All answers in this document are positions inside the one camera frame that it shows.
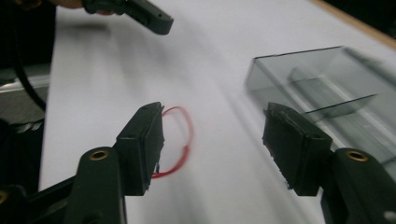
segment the black cable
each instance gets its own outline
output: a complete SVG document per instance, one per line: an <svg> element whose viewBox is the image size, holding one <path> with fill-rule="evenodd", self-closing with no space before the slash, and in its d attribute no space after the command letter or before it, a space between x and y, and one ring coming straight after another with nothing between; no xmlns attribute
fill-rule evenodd
<svg viewBox="0 0 396 224"><path fill-rule="evenodd" d="M7 19L6 22L9 24L7 34L9 36L9 49L10 49L10 54L11 54L11 61L13 64L13 68L15 71L15 74L17 75L17 78L20 80L22 86L24 87L26 93L29 95L29 97L37 104L38 107L40 107L43 111L46 111L46 103L38 96L37 92L35 92L35 89L32 87L30 84L26 72L23 69L23 64L21 61L21 54L20 54L20 49L18 45L18 35L17 35L17 29L16 29L16 24L15 24L15 18L12 12L12 6L10 1L6 0L4 1L7 4Z"/></svg>

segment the red cable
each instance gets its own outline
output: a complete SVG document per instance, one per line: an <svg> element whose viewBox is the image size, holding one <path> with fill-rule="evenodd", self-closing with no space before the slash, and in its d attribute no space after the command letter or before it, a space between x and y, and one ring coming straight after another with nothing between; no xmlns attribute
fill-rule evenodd
<svg viewBox="0 0 396 224"><path fill-rule="evenodd" d="M189 112L187 112L187 110L181 106L174 106L172 108L169 108L167 110L165 110L163 112L163 117L171 110L173 109L178 109L184 116L184 118L187 121L187 126L189 129L189 138L187 139L187 144L186 146L183 147L183 154L181 155L180 159L178 159L177 163L174 165L174 167L172 167L170 170L166 171L166 172L162 172L162 173L158 173L158 174L153 174L152 178L160 178L166 175L170 175L174 172L176 172L178 169L180 169L184 163L186 163L187 158L190 155L190 150L191 150L191 143L192 143L192 138L194 136L194 129L192 127L192 121L191 121L191 117L189 115Z"/></svg>

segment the transparent container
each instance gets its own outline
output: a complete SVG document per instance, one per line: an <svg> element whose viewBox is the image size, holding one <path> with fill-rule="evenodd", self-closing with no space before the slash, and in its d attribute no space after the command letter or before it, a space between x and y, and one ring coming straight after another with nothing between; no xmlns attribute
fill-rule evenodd
<svg viewBox="0 0 396 224"><path fill-rule="evenodd" d="M396 75L354 49L258 57L247 89L262 107L287 105L333 139L376 157L396 181Z"/></svg>

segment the white surface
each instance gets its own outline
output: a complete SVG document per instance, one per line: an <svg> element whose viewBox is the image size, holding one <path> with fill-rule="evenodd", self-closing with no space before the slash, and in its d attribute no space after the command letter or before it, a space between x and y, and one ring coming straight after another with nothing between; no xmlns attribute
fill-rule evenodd
<svg viewBox="0 0 396 224"><path fill-rule="evenodd" d="M262 146L262 109L245 90L251 59L350 46L384 62L396 52L303 0L152 1L175 18L159 36L127 16L58 9L41 188L75 174L79 157L112 146L142 105L190 111L191 157L128 197L129 223L323 223L319 197L298 198ZM164 119L162 169L186 134Z"/></svg>

